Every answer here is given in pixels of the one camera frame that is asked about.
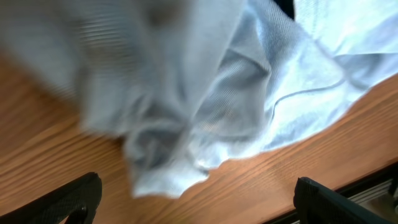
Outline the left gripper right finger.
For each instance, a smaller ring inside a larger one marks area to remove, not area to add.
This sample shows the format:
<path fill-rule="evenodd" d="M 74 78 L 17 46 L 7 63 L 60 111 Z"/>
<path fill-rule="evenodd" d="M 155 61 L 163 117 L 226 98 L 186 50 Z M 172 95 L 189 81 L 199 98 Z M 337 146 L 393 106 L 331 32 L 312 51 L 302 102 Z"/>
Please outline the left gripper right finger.
<path fill-rule="evenodd" d="M 391 224 L 308 177 L 297 180 L 294 206 L 300 224 Z"/>

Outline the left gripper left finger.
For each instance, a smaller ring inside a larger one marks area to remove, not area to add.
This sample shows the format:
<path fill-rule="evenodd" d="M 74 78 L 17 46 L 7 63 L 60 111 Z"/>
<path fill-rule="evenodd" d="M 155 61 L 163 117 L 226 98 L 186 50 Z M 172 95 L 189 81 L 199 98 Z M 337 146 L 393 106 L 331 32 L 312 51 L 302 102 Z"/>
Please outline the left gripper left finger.
<path fill-rule="evenodd" d="M 102 181 L 89 172 L 1 216 L 2 224 L 92 224 L 102 198 Z"/>

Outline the light blue t-shirt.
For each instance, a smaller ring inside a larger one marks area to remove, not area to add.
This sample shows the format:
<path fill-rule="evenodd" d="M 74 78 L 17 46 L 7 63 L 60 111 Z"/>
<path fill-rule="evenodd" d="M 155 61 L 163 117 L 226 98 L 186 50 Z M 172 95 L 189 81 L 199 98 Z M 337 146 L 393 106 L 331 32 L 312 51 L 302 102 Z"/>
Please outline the light blue t-shirt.
<path fill-rule="evenodd" d="M 2 1 L 1 47 L 123 139 L 133 196 L 177 198 L 395 75 L 397 2 Z"/>

